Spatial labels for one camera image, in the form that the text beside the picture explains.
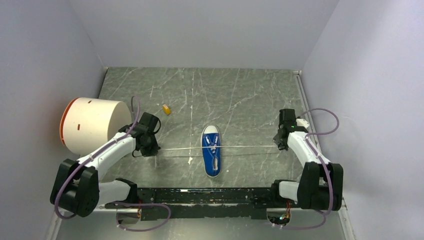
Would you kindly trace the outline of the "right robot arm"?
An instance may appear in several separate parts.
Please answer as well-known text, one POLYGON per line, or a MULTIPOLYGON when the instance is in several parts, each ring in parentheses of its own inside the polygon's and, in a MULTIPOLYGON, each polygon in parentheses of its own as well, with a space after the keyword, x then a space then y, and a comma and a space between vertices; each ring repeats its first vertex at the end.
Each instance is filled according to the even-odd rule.
POLYGON ((278 130, 273 142, 280 151, 291 150, 302 165, 299 181, 276 180, 276 190, 270 193, 270 202, 282 207, 288 200, 304 210, 338 211, 342 207, 344 169, 332 163, 312 142, 309 123, 296 116, 291 108, 279 111, 278 130))

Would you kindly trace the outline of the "blue canvas sneaker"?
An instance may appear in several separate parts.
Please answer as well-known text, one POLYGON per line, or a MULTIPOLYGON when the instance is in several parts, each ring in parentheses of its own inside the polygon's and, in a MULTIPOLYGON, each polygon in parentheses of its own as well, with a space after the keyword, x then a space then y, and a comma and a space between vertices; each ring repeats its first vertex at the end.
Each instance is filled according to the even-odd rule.
POLYGON ((215 125, 207 125, 201 134, 201 150, 205 173, 217 177, 221 172, 221 135, 215 125))

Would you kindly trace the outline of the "white orange cylindrical bucket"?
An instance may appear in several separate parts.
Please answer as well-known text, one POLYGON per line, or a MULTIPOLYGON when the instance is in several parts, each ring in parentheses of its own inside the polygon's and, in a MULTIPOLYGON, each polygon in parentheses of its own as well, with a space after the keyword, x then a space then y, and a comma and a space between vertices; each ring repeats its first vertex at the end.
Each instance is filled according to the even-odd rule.
POLYGON ((85 156, 131 123, 132 114, 123 101, 78 97, 63 112, 59 136, 72 153, 85 156))

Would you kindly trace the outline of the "white shoelace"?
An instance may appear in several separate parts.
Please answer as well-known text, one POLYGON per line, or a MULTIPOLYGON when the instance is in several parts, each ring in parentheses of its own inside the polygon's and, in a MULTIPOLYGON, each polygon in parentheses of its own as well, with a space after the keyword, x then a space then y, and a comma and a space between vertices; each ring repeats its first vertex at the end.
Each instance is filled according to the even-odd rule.
POLYGON ((213 146, 188 146, 188 147, 174 147, 174 148, 161 148, 160 151, 183 151, 188 150, 203 150, 212 149, 217 150, 221 148, 273 148, 275 145, 213 145, 213 146))

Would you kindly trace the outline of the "small yellow block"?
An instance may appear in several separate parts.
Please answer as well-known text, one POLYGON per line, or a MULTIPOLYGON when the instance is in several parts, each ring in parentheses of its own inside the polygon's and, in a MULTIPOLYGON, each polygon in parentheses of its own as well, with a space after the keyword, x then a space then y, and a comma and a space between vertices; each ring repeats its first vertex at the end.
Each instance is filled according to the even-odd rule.
POLYGON ((163 110, 163 112, 164 112, 167 116, 169 116, 169 115, 171 114, 171 109, 170 109, 170 107, 169 107, 168 105, 166 105, 166 104, 163 104, 163 105, 162 105, 162 110, 163 110))

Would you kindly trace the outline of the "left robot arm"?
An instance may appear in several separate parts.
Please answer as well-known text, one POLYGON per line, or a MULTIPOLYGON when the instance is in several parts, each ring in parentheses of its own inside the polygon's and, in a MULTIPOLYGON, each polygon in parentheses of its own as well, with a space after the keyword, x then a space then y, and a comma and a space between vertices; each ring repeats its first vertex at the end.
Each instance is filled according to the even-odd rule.
POLYGON ((125 125, 115 136, 94 152, 78 160, 66 159, 58 168, 50 195, 55 214, 61 219, 86 217, 98 205, 115 203, 132 208, 140 203, 137 184, 124 178, 101 183, 106 172, 124 156, 140 152, 153 157, 160 147, 156 134, 160 119, 150 113, 137 114, 131 125, 125 125))

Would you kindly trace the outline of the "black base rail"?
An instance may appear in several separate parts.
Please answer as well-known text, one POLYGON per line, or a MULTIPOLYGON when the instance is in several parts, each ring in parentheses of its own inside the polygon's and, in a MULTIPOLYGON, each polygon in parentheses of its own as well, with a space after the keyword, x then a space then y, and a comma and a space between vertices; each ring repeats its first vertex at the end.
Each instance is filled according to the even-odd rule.
POLYGON ((142 221, 202 218, 250 218, 266 220, 271 210, 284 211, 297 204, 279 195, 276 187, 239 188, 139 188, 141 208, 107 203, 119 213, 140 210, 142 221))

